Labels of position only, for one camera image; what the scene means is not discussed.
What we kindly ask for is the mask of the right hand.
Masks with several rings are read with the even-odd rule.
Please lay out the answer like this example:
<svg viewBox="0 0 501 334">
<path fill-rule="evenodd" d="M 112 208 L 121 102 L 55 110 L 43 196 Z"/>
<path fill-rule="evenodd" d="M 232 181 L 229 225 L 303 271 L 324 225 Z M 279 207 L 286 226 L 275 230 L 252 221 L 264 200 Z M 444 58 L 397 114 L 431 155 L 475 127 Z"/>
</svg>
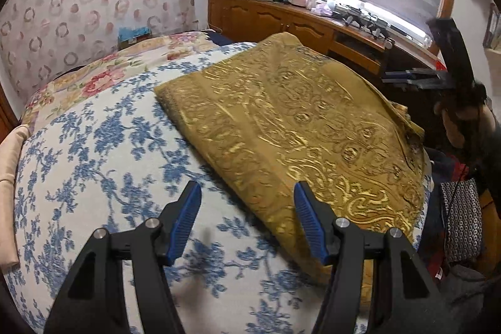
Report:
<svg viewBox="0 0 501 334">
<path fill-rule="evenodd" d="M 496 131 L 497 120 L 485 103 L 454 110 L 442 101 L 434 105 L 434 113 L 442 118 L 447 139 L 457 149 L 479 151 Z"/>
</svg>

